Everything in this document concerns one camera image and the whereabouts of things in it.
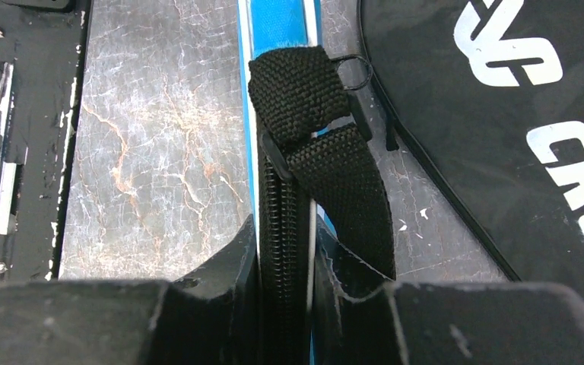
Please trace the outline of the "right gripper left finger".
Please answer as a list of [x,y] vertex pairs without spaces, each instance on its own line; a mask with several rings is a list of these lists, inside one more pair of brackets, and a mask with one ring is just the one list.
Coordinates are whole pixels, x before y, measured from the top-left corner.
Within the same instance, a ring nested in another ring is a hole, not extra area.
[[252,218],[176,281],[0,284],[0,364],[254,364]]

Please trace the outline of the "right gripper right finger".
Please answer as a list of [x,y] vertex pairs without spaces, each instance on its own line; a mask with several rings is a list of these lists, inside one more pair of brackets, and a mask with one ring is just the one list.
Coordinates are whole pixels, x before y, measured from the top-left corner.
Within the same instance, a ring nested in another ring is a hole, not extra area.
[[390,281],[317,224],[317,364],[584,364],[584,300],[549,283]]

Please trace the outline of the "blue Sport racket bag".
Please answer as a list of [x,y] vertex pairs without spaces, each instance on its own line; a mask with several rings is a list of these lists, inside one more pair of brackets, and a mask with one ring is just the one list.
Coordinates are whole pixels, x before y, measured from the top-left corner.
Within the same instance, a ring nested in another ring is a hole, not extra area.
[[373,69],[331,57],[317,1],[241,1],[240,61],[261,294],[261,364],[307,364],[318,224],[395,277],[392,214],[357,99]]

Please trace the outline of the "black Crossway racket bag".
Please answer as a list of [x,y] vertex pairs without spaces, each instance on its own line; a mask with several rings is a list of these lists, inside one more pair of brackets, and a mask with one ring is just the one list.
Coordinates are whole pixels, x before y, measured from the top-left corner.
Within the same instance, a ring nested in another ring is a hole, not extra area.
[[505,275],[584,299],[584,1],[361,1],[399,136]]

